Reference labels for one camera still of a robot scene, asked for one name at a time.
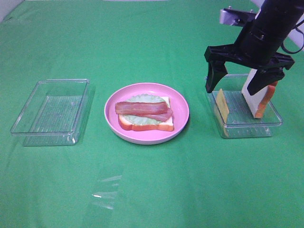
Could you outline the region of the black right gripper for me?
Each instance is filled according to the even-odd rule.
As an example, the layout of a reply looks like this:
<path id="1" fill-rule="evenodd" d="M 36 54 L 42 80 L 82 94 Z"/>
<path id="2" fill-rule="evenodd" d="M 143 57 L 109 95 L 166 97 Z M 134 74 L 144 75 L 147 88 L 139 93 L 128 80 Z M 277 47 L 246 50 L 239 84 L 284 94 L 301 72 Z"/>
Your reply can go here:
<path id="1" fill-rule="evenodd" d="M 246 23 L 233 44 L 207 47 L 204 57 L 209 66 L 205 85 L 208 93 L 228 74 L 225 62 L 253 68 L 248 76 L 250 95 L 284 78 L 283 68 L 289 70 L 295 61 L 289 55 L 278 53 L 281 40 L 271 38 L 259 25 L 254 20 Z"/>

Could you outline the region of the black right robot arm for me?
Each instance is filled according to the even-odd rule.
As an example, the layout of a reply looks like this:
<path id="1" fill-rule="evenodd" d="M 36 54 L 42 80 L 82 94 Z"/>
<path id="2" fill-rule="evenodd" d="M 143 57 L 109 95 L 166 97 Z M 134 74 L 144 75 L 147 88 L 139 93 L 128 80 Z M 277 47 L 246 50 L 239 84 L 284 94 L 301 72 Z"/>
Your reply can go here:
<path id="1" fill-rule="evenodd" d="M 278 53 L 291 30 L 304 13 L 302 0 L 266 0 L 258 14 L 224 8 L 220 20 L 240 26 L 242 30 L 233 44 L 208 46 L 204 57 L 209 64 L 206 91 L 211 93 L 227 75 L 226 62 L 256 70 L 247 86 L 250 95 L 284 78 L 284 69 L 294 64 L 291 56 Z"/>

